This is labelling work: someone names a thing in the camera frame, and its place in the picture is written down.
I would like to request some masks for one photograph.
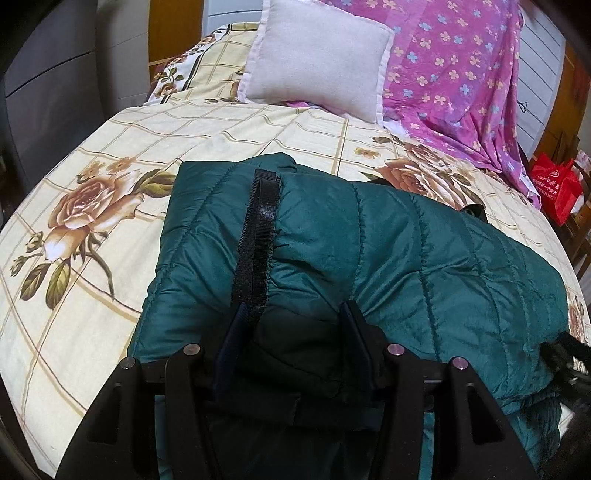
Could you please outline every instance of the yellow plaid bedsheet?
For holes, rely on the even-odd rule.
[[[206,38],[200,46],[212,45],[183,66],[186,80],[177,82],[185,90],[165,95],[176,88],[168,87],[152,94],[152,105],[107,121],[35,187],[0,233],[0,371],[48,473],[125,356],[184,161],[283,151],[348,180],[382,176],[455,208],[482,202],[494,227],[560,272],[571,332],[591,338],[579,284],[550,225],[494,175],[362,121],[237,104],[255,29],[233,24],[216,32],[217,41]],[[186,61],[179,58],[177,77]]]

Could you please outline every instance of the black cable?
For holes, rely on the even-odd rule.
[[[528,113],[532,117],[534,117],[538,122],[540,122],[540,124],[544,126],[544,132],[548,132],[556,140],[559,140],[558,136],[556,136],[552,130],[548,129],[546,125],[544,125],[544,122],[540,119],[540,117],[537,116],[534,112],[532,112],[529,108],[527,108],[527,102],[520,102],[519,100],[517,100],[517,105],[519,106],[519,109],[522,113]]]

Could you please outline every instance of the teal puffer jacket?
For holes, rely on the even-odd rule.
[[[538,345],[567,330],[558,272],[494,227],[426,197],[349,182],[285,154],[241,163],[186,162],[170,198],[156,276],[129,355],[164,358],[199,342],[228,312],[256,168],[281,182],[268,262],[268,302],[236,382],[355,402],[343,372],[337,314],[355,300],[368,323],[418,356],[469,360],[537,467],[558,445],[560,405]],[[370,411],[372,406],[360,405]],[[306,430],[288,417],[209,414],[225,478],[361,480],[371,429]],[[157,432],[163,427],[157,416]],[[421,479],[430,478],[426,416]],[[162,478],[164,435],[158,435]]]

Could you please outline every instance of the red plastic bag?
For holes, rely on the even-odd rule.
[[[574,160],[555,165],[542,153],[531,170],[531,181],[542,198],[542,209],[559,225],[564,225],[577,198],[583,193],[579,179],[571,170]]]

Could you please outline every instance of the pink floral sheet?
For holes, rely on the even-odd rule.
[[[502,174],[540,208],[517,146],[517,0],[322,1],[394,30],[384,117],[434,148]]]

